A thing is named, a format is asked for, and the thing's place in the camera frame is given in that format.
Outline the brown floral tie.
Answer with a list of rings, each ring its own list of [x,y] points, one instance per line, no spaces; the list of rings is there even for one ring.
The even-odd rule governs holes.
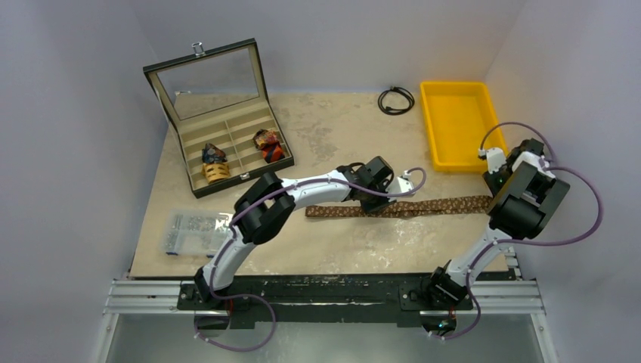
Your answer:
[[[477,195],[417,202],[401,201],[374,213],[366,213],[359,206],[308,206],[305,208],[305,216],[317,219],[368,217],[403,219],[419,216],[484,214],[492,200],[491,196]]]

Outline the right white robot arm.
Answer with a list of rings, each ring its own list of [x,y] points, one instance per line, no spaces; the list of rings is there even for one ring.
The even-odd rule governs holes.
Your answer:
[[[423,288],[426,302],[436,308],[459,305],[481,272],[518,241],[538,236],[570,190],[568,182],[549,171],[542,142],[533,138],[504,154],[483,151],[488,170],[483,179],[492,199],[488,225],[463,255],[431,274]]]

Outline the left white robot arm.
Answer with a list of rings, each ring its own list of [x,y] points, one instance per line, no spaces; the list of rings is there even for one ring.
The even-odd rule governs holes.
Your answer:
[[[196,299],[206,309],[225,301],[238,268],[259,245],[275,238],[297,210],[322,203],[356,201],[366,214],[394,203],[397,176],[382,158],[368,163],[338,166],[307,178],[280,178],[275,172],[261,176],[234,204],[225,238],[210,261],[194,276]]]

